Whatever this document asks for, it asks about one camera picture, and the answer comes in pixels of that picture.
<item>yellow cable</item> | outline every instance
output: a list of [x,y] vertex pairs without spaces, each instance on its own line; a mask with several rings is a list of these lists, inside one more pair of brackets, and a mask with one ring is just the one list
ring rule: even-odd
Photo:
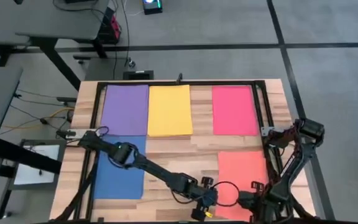
[[[52,113],[50,116],[48,116],[48,118],[46,119],[49,119],[49,118],[52,118],[54,116],[56,116],[57,114],[63,112],[63,111],[68,111],[68,110],[74,110],[74,108],[71,108],[71,107],[66,107],[66,108],[62,108],[60,110],[57,110],[56,112]],[[28,126],[28,127],[14,127],[14,126],[8,126],[8,125],[4,125],[3,127],[4,128],[10,128],[10,129],[31,129],[31,128],[38,128],[40,126],[42,126],[43,124],[36,124],[36,125],[33,125],[33,126]]]

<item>gray floor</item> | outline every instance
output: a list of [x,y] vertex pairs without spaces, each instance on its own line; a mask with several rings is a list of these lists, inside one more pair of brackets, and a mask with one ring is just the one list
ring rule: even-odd
[[[273,2],[288,43],[358,42],[358,0]],[[128,0],[131,45],[277,43],[265,1],[167,0],[163,6],[163,14],[135,15],[140,5]],[[122,12],[118,20],[125,31]],[[120,44],[127,44],[126,34]],[[72,40],[58,42],[58,47],[78,46],[86,45]],[[318,157],[335,216],[338,220],[358,221],[358,49],[296,49],[289,50],[289,55],[306,115],[322,122],[327,129]],[[72,54],[61,56],[84,79],[85,73]],[[185,78],[281,78],[291,114],[297,116],[279,50],[143,51],[130,52],[130,56],[137,63],[136,69],[154,70],[156,79],[174,79],[179,73]],[[20,85],[23,90],[76,95],[43,54],[15,54],[8,64],[23,66]],[[37,116],[47,116],[56,110],[53,106],[16,100],[13,105]],[[4,124],[16,125],[28,119],[27,115],[9,110]],[[13,131],[3,138],[11,142],[22,138],[54,139],[55,132],[50,128]],[[8,210],[15,211],[15,215],[0,223],[44,222],[52,200],[52,191],[14,192]]]

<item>yellow paper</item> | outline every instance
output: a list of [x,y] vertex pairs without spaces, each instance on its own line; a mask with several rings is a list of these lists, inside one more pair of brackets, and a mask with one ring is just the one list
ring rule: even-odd
[[149,136],[193,134],[190,86],[150,86]]

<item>blue paper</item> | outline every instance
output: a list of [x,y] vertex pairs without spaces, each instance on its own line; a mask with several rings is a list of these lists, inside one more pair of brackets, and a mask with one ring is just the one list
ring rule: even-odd
[[[137,146],[141,154],[145,154],[146,136],[111,136],[103,137],[110,143],[129,142]],[[137,168],[120,169],[114,167],[107,154],[99,155],[96,185],[94,188],[95,199],[141,199],[143,195],[144,171]]]

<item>purple paper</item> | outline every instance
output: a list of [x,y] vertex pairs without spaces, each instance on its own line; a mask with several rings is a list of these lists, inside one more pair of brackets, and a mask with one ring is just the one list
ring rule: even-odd
[[146,135],[148,112],[148,85],[109,85],[101,124],[109,127],[109,134],[113,135]]

